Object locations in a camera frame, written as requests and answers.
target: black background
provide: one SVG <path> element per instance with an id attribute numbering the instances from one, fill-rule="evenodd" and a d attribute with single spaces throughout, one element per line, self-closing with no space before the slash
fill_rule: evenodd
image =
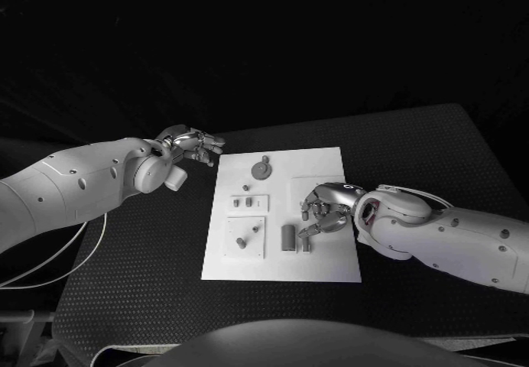
<path id="1" fill-rule="evenodd" d="M 455 102 L 527 198 L 529 9 L 475 4 L 1 0 L 0 177 L 60 148 L 180 123 L 229 132 Z M 71 232 L 4 254 L 1 276 Z M 0 308 L 53 309 L 61 286 L 0 293 Z"/>

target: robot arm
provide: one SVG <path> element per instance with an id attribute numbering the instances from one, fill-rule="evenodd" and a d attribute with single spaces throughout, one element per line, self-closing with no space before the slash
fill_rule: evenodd
<path id="1" fill-rule="evenodd" d="M 394 260 L 412 256 L 430 268 L 489 287 L 529 294 L 529 225 L 504 216 L 426 202 L 380 185 L 365 193 L 345 183 L 325 183 L 301 207 L 311 208 L 316 224 L 301 238 L 344 227 L 348 216 L 357 241 Z"/>
<path id="2" fill-rule="evenodd" d="M 205 149 L 223 140 L 175 125 L 155 140 L 125 138 L 58 151 L 0 180 L 0 253 L 41 232 L 86 222 L 161 184 L 177 191 L 190 158 L 208 166 Z"/>

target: table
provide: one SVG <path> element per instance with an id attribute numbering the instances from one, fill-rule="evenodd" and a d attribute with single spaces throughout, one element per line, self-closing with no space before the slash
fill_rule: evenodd
<path id="1" fill-rule="evenodd" d="M 458 207 L 529 220 L 529 209 L 462 108 L 404 109 L 220 134 L 226 154 L 338 146 L 347 182 L 391 184 Z M 70 366 L 107 345 L 177 344 L 253 320 L 355 323 L 420 337 L 529 334 L 529 296 L 471 284 L 357 244 L 361 284 L 200 281 L 216 168 L 191 161 L 164 187 L 109 212 L 90 261 L 69 277 L 53 338 Z M 86 230 L 76 263 L 99 237 Z"/>

